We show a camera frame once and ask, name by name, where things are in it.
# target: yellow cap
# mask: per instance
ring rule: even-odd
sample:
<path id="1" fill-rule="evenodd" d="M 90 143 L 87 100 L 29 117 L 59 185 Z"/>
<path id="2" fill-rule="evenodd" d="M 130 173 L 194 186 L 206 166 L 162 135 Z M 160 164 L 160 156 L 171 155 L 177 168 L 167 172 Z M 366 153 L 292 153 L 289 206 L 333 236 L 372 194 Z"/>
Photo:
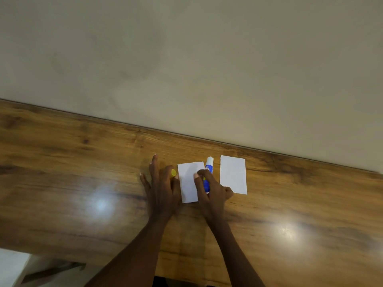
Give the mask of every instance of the yellow cap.
<path id="1" fill-rule="evenodd" d="M 170 175 L 170 178 L 175 177 L 176 175 L 177 175 L 177 172 L 175 171 L 175 169 L 172 169 L 172 173 Z"/>

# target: wood grain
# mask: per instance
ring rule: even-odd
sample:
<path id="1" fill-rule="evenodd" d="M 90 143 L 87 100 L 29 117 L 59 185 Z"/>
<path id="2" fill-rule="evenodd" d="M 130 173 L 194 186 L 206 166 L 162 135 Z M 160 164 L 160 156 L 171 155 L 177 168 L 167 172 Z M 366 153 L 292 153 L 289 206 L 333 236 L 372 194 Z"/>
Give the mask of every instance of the wood grain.
<path id="1" fill-rule="evenodd" d="M 106 264 L 147 221 L 138 175 L 220 155 L 246 159 L 226 216 L 267 286 L 381 286 L 377 173 L 0 101 L 0 248 Z M 228 286 L 196 204 L 169 222 L 156 274 Z"/>

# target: paper rectangle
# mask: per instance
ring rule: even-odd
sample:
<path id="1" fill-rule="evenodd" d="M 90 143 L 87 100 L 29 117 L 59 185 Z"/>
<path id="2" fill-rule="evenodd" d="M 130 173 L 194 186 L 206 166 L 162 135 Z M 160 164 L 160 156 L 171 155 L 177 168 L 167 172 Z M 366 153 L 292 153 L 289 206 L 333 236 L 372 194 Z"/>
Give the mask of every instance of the paper rectangle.
<path id="1" fill-rule="evenodd" d="M 193 175 L 200 169 L 205 169 L 205 164 L 203 162 L 178 164 L 182 203 L 198 201 L 197 188 L 194 184 Z"/>
<path id="2" fill-rule="evenodd" d="M 234 193 L 247 194 L 245 159 L 221 155 L 219 183 Z"/>

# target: white object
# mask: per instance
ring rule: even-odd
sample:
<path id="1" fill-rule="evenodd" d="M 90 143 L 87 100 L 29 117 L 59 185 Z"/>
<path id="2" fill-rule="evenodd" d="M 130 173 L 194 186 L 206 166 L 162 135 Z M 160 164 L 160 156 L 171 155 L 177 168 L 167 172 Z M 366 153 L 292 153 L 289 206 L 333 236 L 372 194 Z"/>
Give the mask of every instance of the white object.
<path id="1" fill-rule="evenodd" d="M 31 254 L 0 249 L 0 286 L 14 286 L 30 257 Z"/>
<path id="2" fill-rule="evenodd" d="M 203 162 L 178 164 L 182 203 L 198 201 L 197 188 L 194 184 L 193 175 L 201 169 L 205 169 L 205 164 Z"/>
<path id="3" fill-rule="evenodd" d="M 213 157 L 208 157 L 208 160 L 206 161 L 206 165 L 211 165 L 213 166 L 214 158 Z"/>
<path id="4" fill-rule="evenodd" d="M 245 159 L 221 155 L 219 183 L 234 193 L 247 194 Z"/>

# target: hand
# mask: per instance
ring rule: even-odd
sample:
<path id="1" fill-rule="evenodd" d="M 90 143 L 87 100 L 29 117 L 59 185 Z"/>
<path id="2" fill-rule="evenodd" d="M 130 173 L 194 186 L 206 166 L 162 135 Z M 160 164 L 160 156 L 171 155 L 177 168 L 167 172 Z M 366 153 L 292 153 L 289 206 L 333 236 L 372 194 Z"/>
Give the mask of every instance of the hand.
<path id="1" fill-rule="evenodd" d="M 149 220 L 160 219 L 167 223 L 181 202 L 181 187 L 178 174 L 170 181 L 172 169 L 174 169 L 172 165 L 166 166 L 160 178 L 157 154 L 155 154 L 149 164 L 152 185 L 147 181 L 145 174 L 140 174 L 140 180 L 144 185 L 149 205 Z"/>
<path id="2" fill-rule="evenodd" d="M 204 177 L 210 185 L 208 194 L 203 188 L 202 179 Z M 223 221 L 225 201 L 233 196 L 232 189 L 219 184 L 207 169 L 199 170 L 194 174 L 194 183 L 197 188 L 199 206 L 207 223 L 211 226 Z"/>

